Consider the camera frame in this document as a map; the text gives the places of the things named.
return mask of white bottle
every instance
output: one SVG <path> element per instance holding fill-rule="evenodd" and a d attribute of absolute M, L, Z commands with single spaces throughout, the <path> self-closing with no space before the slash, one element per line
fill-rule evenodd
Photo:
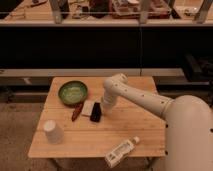
<path fill-rule="evenodd" d="M 123 141 L 105 156 L 105 160 L 110 168 L 115 167 L 134 149 L 135 145 L 140 142 L 139 137 L 134 137 Z"/>

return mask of paper cup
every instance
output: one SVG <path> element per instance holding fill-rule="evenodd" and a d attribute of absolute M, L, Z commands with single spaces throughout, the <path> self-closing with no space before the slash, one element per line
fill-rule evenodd
<path fill-rule="evenodd" d="M 44 123 L 44 132 L 51 144 L 59 144 L 62 142 L 63 131 L 58 124 L 53 120 L 48 120 Z"/>

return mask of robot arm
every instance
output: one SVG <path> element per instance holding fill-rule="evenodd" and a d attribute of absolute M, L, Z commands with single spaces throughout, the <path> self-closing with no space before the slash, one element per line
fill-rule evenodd
<path fill-rule="evenodd" d="M 117 74 L 104 81 L 106 91 L 102 98 L 102 108 L 111 109 L 116 104 L 117 96 L 122 96 L 163 118 L 162 114 L 173 100 L 168 97 L 130 87 L 125 84 L 126 81 L 127 78 L 123 74 Z"/>
<path fill-rule="evenodd" d="M 122 96 L 163 118 L 167 124 L 166 171 L 213 171 L 213 114 L 209 106 L 194 96 L 173 100 L 132 88 L 126 82 L 123 74 L 104 81 L 102 109 L 111 109 L 117 96 Z"/>

